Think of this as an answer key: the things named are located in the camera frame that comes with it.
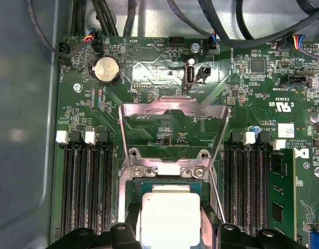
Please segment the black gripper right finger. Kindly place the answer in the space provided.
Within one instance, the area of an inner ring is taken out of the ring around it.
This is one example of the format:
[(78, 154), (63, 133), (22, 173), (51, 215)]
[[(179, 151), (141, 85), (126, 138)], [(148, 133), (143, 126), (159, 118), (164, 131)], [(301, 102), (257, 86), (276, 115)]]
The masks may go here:
[(272, 229), (263, 229), (254, 237), (238, 226), (222, 223), (208, 202), (201, 202), (201, 240), (205, 248), (305, 248), (302, 244)]

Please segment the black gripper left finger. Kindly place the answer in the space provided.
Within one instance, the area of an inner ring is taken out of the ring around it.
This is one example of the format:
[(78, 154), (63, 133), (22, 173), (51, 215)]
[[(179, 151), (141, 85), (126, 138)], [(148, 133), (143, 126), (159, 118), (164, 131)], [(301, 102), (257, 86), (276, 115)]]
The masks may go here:
[(78, 228), (49, 245), (49, 248), (141, 248), (135, 235), (140, 210), (140, 203), (131, 203), (124, 223), (111, 224), (100, 235), (89, 228)]

